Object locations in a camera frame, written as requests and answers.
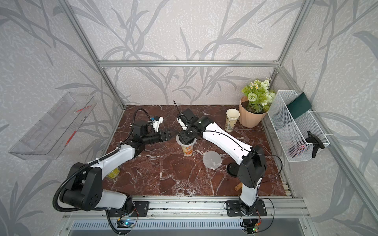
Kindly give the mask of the translucent round leak-proof paper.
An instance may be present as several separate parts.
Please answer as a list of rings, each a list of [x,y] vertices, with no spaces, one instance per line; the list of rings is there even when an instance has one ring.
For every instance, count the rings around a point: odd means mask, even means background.
[[[194,145],[194,144],[196,143],[197,139],[196,139],[196,138],[193,138],[193,139],[191,139],[189,142],[184,142],[184,141],[182,141],[182,140],[180,139],[180,136],[177,134],[177,135],[176,135],[176,141],[177,141],[177,143],[178,143],[179,145],[181,145],[181,146],[190,146],[190,145]]]

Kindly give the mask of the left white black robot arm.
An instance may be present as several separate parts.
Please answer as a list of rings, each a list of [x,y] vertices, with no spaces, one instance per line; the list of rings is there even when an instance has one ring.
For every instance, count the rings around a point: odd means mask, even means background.
[[[130,211],[132,197],[103,189],[102,181],[113,170],[140,155],[148,144],[165,142],[172,133],[159,129],[162,117],[133,125],[132,137],[120,143],[112,152],[89,163],[74,164],[67,179],[54,194],[52,205],[59,212],[92,211],[115,208]]]

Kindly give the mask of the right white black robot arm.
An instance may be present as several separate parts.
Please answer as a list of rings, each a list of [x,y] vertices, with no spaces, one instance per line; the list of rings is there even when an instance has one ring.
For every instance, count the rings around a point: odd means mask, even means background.
[[[240,204],[252,207],[258,200],[258,188],[266,172],[266,158],[260,146],[245,144],[220,128],[207,116],[198,117],[190,109],[177,115],[182,131],[178,132],[179,140],[188,144],[194,138],[201,136],[212,142],[229,156],[239,166],[237,178],[242,183]]]

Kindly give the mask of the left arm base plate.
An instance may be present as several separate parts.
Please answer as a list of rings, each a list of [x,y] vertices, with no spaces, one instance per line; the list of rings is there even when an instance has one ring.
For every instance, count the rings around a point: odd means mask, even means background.
[[[109,210],[110,217],[146,217],[149,209],[149,201],[133,201],[126,203],[121,209],[111,208]]]

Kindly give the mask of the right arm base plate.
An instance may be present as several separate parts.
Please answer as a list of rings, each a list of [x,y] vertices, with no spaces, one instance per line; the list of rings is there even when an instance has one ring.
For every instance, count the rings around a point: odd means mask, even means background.
[[[252,206],[244,204],[241,200],[226,201],[223,208],[230,217],[267,216],[265,203],[262,200],[255,201]]]

